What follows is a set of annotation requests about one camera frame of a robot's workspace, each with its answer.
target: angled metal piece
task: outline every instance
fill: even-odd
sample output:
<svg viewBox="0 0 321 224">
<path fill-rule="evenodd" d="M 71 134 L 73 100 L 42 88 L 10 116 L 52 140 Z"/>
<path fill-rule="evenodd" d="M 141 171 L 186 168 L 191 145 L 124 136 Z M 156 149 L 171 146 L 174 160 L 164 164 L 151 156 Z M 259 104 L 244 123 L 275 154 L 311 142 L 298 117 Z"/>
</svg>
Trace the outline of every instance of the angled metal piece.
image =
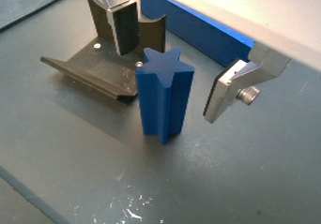
<svg viewBox="0 0 321 224">
<path fill-rule="evenodd" d="M 139 44 L 136 3 L 132 0 L 103 0 L 115 49 L 119 55 L 131 52 Z"/>
<path fill-rule="evenodd" d="M 278 77 L 291 60 L 256 42 L 250 50 L 248 59 L 247 63 L 240 60 L 234 62 L 214 81 L 203 112 L 206 120 L 211 123 L 236 99 L 247 105 L 252 103 L 259 94 L 254 85 Z"/>
<path fill-rule="evenodd" d="M 135 63 L 143 60 L 143 48 L 164 51 L 165 17 L 139 21 L 139 45 L 133 52 L 119 56 L 104 4 L 99 0 L 88 0 L 88 3 L 97 37 L 67 62 L 44 56 L 41 62 L 107 96 L 135 97 Z"/>
</svg>

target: metal bracket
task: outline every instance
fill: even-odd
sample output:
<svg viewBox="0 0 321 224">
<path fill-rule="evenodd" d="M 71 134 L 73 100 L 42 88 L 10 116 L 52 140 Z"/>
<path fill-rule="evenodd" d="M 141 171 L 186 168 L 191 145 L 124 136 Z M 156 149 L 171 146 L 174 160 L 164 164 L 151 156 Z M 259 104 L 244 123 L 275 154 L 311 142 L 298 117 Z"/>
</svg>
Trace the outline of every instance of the metal bracket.
<svg viewBox="0 0 321 224">
<path fill-rule="evenodd" d="M 278 77 L 291 60 L 258 42 L 250 50 L 248 59 L 247 63 L 242 60 L 231 63 L 214 80 L 203 112 L 211 123 L 236 99 L 247 105 L 252 103 L 259 94 L 254 85 Z"/>
<path fill-rule="evenodd" d="M 139 43 L 132 52 L 120 56 L 105 5 L 99 0 L 88 0 L 88 3 L 97 37 L 67 62 L 45 56 L 40 60 L 109 97 L 135 97 L 135 63 L 143 60 L 144 48 L 164 51 L 165 16 L 137 20 Z"/>
</svg>

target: blue star-shaped block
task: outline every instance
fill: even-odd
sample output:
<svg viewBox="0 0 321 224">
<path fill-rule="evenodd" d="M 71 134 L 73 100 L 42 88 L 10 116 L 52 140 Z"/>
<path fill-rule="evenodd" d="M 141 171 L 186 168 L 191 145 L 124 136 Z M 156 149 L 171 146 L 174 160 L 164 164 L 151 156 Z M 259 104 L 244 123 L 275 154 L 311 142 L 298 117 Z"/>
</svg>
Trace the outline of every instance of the blue star-shaped block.
<svg viewBox="0 0 321 224">
<path fill-rule="evenodd" d="M 163 144 L 182 131 L 194 67 L 179 61 L 180 50 L 144 50 L 145 64 L 135 70 L 140 117 L 145 135 Z"/>
</svg>

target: metal plate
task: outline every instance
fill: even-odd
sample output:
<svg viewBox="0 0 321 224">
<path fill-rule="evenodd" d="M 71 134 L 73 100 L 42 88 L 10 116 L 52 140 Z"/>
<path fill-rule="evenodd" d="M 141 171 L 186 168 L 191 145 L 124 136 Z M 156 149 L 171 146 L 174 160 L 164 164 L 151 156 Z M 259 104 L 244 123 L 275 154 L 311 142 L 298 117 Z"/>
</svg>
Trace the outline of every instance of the metal plate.
<svg viewBox="0 0 321 224">
<path fill-rule="evenodd" d="M 112 98 L 135 97 L 135 63 L 140 60 L 137 53 L 119 56 L 111 41 L 97 37 L 85 48 L 62 62 L 48 57 L 41 61 L 83 82 Z"/>
</svg>

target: blue panel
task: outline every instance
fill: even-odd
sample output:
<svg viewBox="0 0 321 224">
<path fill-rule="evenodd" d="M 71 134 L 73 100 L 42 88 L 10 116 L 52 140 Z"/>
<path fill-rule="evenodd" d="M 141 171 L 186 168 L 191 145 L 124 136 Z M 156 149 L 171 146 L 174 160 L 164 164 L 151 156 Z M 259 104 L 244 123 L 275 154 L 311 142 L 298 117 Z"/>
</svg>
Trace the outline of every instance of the blue panel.
<svg viewBox="0 0 321 224">
<path fill-rule="evenodd" d="M 172 0 L 140 0 L 149 18 L 167 15 L 167 29 L 226 67 L 235 59 L 248 62 L 252 40 Z"/>
<path fill-rule="evenodd" d="M 145 64 L 135 70 L 143 131 L 163 144 L 179 134 L 184 122 L 194 67 L 179 61 L 178 48 L 144 50 Z"/>
</svg>

